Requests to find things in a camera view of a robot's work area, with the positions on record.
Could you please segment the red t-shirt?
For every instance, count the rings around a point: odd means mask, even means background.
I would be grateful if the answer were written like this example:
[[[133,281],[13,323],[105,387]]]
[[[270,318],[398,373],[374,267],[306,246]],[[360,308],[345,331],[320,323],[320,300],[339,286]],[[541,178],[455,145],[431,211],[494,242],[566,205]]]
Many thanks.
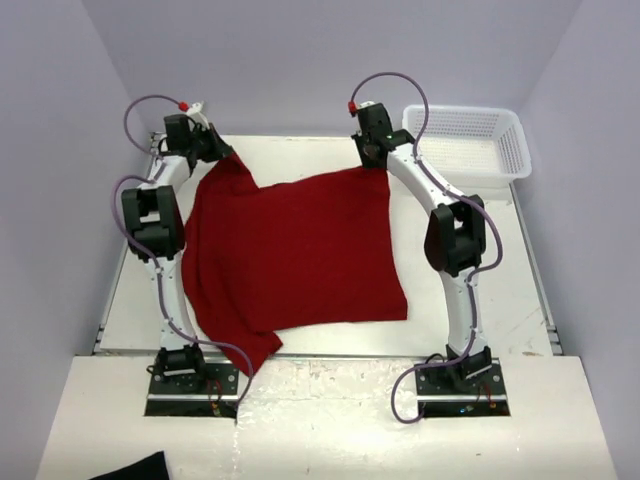
[[[282,330],[407,317],[383,170],[261,187],[231,155],[200,181],[185,235],[185,295],[203,333],[244,373],[281,348]]]

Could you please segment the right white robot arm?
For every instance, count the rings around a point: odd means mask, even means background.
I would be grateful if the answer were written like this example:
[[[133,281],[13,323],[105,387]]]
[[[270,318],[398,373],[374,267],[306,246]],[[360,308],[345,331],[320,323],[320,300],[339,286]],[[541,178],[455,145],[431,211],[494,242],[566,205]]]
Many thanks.
[[[382,168],[409,190],[429,216],[424,253],[441,279],[449,320],[446,380],[456,392],[477,386],[491,366],[478,305],[478,274],[486,251],[483,200],[466,196],[437,173],[421,154],[417,140],[392,127],[383,104],[348,102],[358,121],[352,136],[361,163]]]

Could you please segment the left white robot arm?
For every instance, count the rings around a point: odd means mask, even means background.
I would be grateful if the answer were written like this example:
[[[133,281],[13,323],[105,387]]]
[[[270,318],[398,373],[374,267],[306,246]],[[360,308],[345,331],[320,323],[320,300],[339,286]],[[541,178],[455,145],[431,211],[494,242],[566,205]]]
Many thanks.
[[[198,104],[181,106],[164,118],[165,136],[152,150],[153,165],[135,188],[121,192],[129,248],[145,264],[155,285],[162,318],[160,349],[151,367],[156,381],[170,378],[187,393],[201,390],[208,369],[190,321],[181,264],[185,226],[176,192],[199,162],[215,162],[232,149],[217,134]]]

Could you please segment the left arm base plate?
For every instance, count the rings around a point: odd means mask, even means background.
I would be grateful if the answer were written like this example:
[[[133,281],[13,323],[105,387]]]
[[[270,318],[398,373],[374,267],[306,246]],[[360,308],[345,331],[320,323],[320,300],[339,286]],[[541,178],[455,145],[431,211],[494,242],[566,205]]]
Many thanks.
[[[166,373],[149,365],[147,372],[145,417],[237,418],[240,371],[233,364],[204,361],[198,371]]]

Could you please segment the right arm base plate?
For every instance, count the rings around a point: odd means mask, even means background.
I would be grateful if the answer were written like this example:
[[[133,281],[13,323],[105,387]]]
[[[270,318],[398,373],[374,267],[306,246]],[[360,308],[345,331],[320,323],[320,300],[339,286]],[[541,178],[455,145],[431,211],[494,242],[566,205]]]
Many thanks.
[[[501,364],[470,379],[463,379],[453,367],[439,367],[443,357],[430,356],[431,368],[414,373],[420,419],[502,417],[511,414]]]

